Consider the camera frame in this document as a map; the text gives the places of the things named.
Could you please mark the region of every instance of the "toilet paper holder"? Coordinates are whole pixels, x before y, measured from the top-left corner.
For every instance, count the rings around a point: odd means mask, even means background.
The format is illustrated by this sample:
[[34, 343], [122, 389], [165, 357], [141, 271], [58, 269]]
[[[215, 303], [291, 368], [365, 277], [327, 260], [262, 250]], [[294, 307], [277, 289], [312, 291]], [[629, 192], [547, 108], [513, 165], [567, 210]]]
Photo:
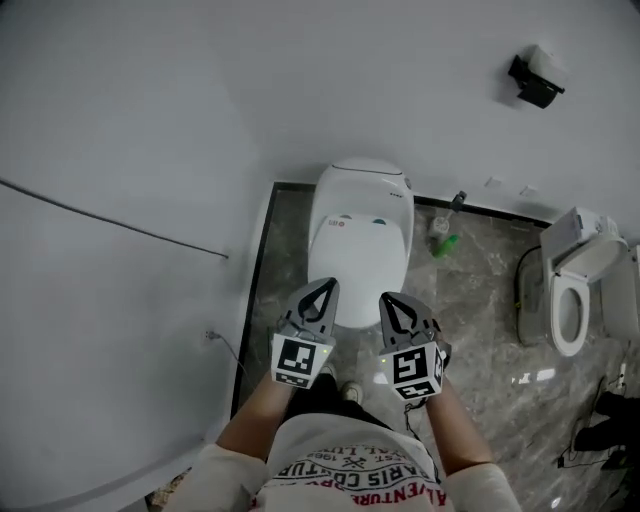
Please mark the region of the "toilet paper holder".
[[547, 108], [558, 93], [563, 94], [565, 89], [536, 75], [529, 69], [529, 65], [518, 55], [515, 56], [509, 76], [512, 76], [521, 92], [518, 98], [540, 108]]

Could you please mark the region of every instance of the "toilet tank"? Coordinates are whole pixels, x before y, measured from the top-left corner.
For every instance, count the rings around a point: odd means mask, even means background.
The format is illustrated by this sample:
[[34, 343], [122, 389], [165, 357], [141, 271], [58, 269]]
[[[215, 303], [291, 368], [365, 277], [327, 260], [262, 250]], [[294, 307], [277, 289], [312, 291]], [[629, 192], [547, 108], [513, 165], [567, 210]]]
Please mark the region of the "toilet tank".
[[328, 215], [371, 215], [400, 227], [409, 259], [413, 239], [413, 193], [404, 173], [382, 160], [350, 158], [330, 165], [313, 196], [309, 244]]
[[640, 246], [636, 245], [601, 281], [602, 316], [610, 336], [640, 341]]

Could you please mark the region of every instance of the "graphic t-shirt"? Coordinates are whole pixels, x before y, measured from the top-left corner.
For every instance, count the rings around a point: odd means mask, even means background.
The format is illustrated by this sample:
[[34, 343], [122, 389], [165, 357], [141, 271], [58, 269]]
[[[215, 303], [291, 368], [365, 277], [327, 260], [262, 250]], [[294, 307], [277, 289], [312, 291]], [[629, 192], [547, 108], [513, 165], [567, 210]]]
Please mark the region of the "graphic t-shirt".
[[267, 464], [216, 445], [203, 449], [168, 512], [343, 510], [519, 512], [502, 471], [482, 464], [440, 482], [422, 443], [330, 414], [280, 427]]

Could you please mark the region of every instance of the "white toilet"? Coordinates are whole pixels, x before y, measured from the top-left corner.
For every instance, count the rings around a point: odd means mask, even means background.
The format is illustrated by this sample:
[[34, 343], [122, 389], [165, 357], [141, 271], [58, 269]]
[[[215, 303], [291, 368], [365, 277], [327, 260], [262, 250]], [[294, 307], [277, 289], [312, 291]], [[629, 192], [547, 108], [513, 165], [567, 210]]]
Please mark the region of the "white toilet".
[[627, 254], [609, 217], [573, 208], [540, 234], [540, 257], [520, 277], [522, 343], [549, 342], [564, 356], [582, 348], [589, 327], [589, 284]]
[[413, 193], [400, 169], [349, 158], [323, 172], [311, 209], [308, 279], [338, 280], [336, 324], [380, 321], [380, 295], [402, 289], [412, 240]]

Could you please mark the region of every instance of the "shoe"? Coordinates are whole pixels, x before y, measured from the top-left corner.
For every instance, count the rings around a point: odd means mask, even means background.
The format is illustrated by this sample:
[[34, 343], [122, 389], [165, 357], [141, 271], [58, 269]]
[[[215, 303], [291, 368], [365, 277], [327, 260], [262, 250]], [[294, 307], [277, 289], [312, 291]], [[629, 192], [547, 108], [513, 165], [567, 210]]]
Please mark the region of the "shoe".
[[338, 372], [336, 371], [336, 367], [331, 363], [325, 363], [324, 366], [320, 368], [319, 374], [320, 373], [326, 373], [328, 375], [331, 375], [333, 377], [333, 380], [338, 380]]
[[342, 395], [343, 400], [351, 400], [358, 405], [362, 405], [362, 399], [364, 398], [362, 386], [352, 380], [344, 383], [344, 386], [342, 386], [340, 390], [340, 395]]

